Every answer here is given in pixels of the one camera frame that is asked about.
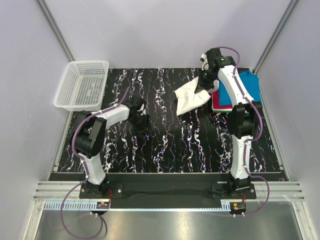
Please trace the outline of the white printed t shirt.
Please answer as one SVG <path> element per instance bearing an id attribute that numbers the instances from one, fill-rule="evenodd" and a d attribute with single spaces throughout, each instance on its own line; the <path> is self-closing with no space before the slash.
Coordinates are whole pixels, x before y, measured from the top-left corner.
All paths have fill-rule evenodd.
<path id="1" fill-rule="evenodd" d="M 185 83 L 183 86 L 179 87 L 174 91 L 177 98 L 177 109 L 176 115 L 181 116 L 191 110 L 194 110 L 205 103 L 207 103 L 211 98 L 211 93 L 203 89 L 202 91 L 195 94 L 195 88 L 198 84 L 198 77 Z M 218 88 L 220 86 L 219 81 L 216 79 L 214 82 L 218 82 Z"/>

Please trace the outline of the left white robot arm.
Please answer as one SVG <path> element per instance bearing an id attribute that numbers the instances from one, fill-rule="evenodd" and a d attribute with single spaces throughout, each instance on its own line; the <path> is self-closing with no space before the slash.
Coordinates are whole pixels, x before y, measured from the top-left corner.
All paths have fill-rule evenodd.
<path id="1" fill-rule="evenodd" d="M 85 178 L 94 185 L 101 185 L 106 173 L 100 160 L 106 130 L 120 122 L 129 122 L 132 134 L 144 138 L 150 134 L 150 115 L 146 113 L 146 101 L 133 95 L 127 100 L 97 112 L 81 111 L 76 119 L 70 139 L 73 154 L 84 163 Z"/>

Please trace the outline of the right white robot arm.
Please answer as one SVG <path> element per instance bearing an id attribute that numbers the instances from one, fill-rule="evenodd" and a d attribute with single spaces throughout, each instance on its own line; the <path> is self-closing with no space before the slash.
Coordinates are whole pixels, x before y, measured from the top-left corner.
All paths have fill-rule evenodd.
<path id="1" fill-rule="evenodd" d="M 234 51 L 237 54 L 235 61 L 232 56 L 222 55 L 221 49 L 221 46 L 211 48 L 201 56 L 203 64 L 194 92 L 212 90 L 215 80 L 224 85 L 232 104 L 227 122 L 233 145 L 230 175 L 233 180 L 242 181 L 250 177 L 251 144 L 260 138 L 263 131 L 262 103 L 254 100 L 239 76 L 239 53 Z"/>

